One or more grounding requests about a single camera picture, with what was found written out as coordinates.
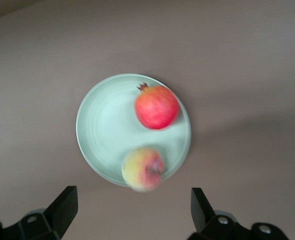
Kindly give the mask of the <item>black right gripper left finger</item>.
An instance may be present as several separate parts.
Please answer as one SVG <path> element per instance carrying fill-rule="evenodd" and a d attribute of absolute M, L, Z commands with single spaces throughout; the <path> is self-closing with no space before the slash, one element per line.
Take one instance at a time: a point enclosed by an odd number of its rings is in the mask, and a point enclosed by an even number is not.
<path fill-rule="evenodd" d="M 77 187 L 67 186 L 47 208 L 30 211 L 8 227 L 0 222 L 0 240 L 60 240 L 77 213 Z"/>

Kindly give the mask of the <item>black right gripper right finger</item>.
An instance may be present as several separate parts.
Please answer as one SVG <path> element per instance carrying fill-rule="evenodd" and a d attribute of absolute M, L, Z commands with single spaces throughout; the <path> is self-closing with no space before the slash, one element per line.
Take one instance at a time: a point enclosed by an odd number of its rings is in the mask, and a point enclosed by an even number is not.
<path fill-rule="evenodd" d="M 205 193 L 199 187 L 191 189 L 190 212 L 195 232 L 190 240 L 287 240 L 277 226 L 256 222 L 250 229 L 242 226 L 236 217 L 226 211 L 213 210 Z"/>

